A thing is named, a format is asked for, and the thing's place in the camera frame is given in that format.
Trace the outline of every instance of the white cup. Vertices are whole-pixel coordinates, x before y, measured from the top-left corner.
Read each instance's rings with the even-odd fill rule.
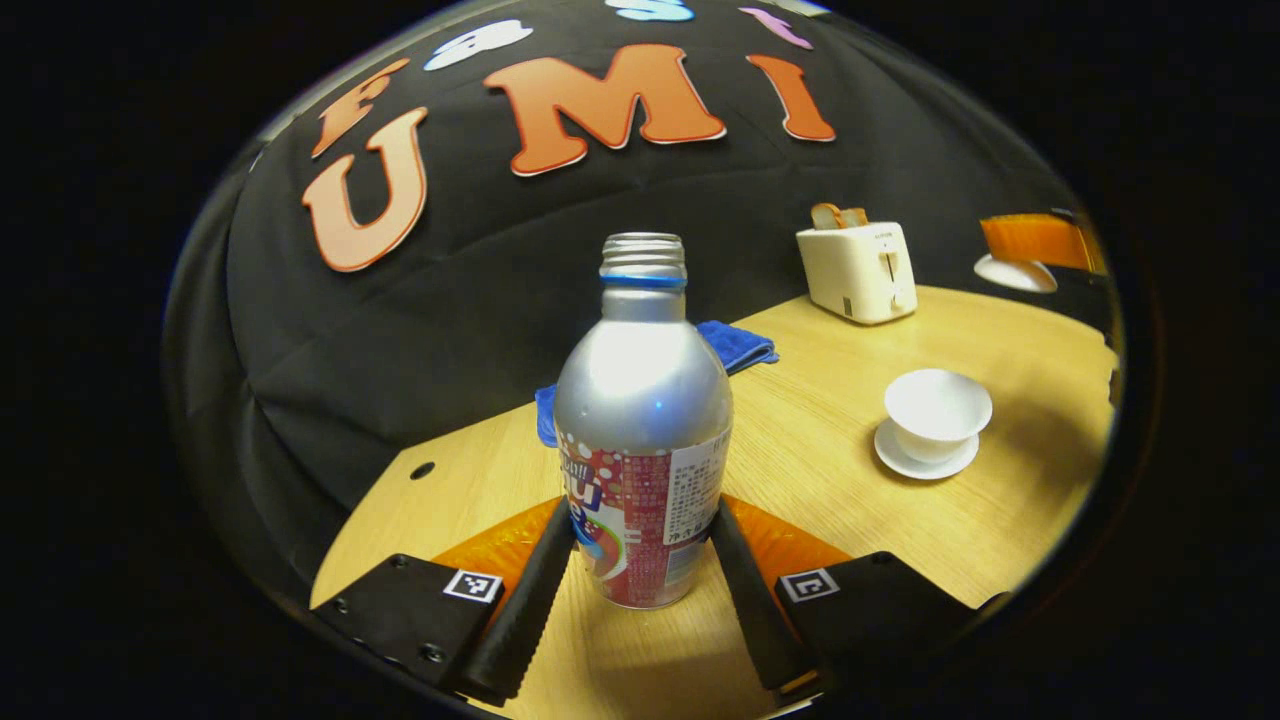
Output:
[[[973,378],[929,368],[908,373],[884,391],[893,438],[920,462],[946,462],[991,421],[991,393]]]

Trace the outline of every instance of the silver aluminum bottle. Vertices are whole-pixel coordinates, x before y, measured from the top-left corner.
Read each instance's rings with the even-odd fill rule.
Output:
[[[733,398],[685,319],[680,237],[604,242],[603,316],[561,372],[554,420],[580,556],[626,607],[684,597],[719,501]]]

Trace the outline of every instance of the blue ring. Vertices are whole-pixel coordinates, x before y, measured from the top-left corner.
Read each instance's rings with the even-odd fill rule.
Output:
[[[600,275],[605,284],[623,287],[685,287],[685,278],[655,278],[649,275]]]

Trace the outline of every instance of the cloth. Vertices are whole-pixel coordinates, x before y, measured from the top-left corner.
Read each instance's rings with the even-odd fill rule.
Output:
[[[718,320],[699,323],[698,332],[707,340],[719,356],[728,374],[745,370],[756,363],[777,363],[777,350],[773,341],[753,332],[726,325]],[[538,439],[547,447],[556,447],[556,420],[552,415],[556,407],[556,386],[539,388],[534,393],[538,404]]]

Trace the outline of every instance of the white toaster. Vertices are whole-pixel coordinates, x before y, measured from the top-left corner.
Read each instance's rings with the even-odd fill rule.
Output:
[[[868,325],[914,313],[915,277],[902,227],[855,224],[865,214],[829,209],[833,206],[815,206],[814,229],[796,233],[809,297]]]

